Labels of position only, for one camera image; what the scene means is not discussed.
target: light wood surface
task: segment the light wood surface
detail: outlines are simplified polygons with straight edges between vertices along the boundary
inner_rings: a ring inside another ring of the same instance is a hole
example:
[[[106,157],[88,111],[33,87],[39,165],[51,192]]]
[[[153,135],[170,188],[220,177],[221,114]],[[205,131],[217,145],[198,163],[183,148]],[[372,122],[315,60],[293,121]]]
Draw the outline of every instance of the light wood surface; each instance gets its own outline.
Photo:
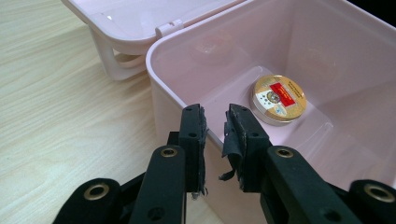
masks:
[[[51,223],[96,177],[146,171],[155,136],[149,76],[106,76],[88,27],[60,0],[0,2],[0,222]],[[187,223],[221,223],[188,201]]]

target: wooden table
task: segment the wooden table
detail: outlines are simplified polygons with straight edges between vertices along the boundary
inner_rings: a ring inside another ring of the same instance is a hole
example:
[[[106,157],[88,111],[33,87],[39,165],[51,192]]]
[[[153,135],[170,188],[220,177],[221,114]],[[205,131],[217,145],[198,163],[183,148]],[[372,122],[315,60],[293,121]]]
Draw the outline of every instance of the wooden table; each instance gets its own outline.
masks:
[[[82,183],[146,171],[149,76],[106,76],[88,26],[60,0],[0,2],[0,222],[51,223]],[[187,223],[221,223],[202,200]]]

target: round tin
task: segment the round tin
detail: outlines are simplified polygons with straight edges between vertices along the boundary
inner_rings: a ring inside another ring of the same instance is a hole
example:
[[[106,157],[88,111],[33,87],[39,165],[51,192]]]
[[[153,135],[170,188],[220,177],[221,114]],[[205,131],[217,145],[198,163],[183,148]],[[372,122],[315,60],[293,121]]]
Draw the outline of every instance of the round tin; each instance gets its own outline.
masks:
[[[262,121],[283,126],[299,118],[306,108],[303,90],[287,77],[260,77],[253,85],[250,106]]]

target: metal ring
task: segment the metal ring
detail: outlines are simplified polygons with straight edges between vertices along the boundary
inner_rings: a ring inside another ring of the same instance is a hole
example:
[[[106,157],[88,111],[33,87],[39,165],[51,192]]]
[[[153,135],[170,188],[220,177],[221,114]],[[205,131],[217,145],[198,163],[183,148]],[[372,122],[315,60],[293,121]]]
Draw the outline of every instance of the metal ring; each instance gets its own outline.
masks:
[[[364,186],[364,191],[371,197],[384,203],[393,203],[395,201],[395,196],[393,194],[378,185],[366,184]]]
[[[278,148],[276,150],[276,155],[283,157],[283,158],[291,158],[294,156],[293,152],[286,148]]]
[[[93,190],[100,189],[99,193],[92,193]],[[87,190],[84,192],[84,198],[89,201],[99,200],[105,197],[108,194],[110,187],[105,183],[91,185]]]
[[[177,150],[174,148],[164,148],[163,150],[161,150],[161,155],[163,157],[174,157],[177,155]]]

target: lid hinge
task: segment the lid hinge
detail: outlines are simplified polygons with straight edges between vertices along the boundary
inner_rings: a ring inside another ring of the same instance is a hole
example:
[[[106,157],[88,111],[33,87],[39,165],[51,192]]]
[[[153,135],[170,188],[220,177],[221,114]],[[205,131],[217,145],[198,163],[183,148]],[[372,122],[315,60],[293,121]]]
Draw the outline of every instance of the lid hinge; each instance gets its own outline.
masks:
[[[157,38],[160,39],[183,28],[184,23],[182,20],[174,20],[155,28],[155,34]]]

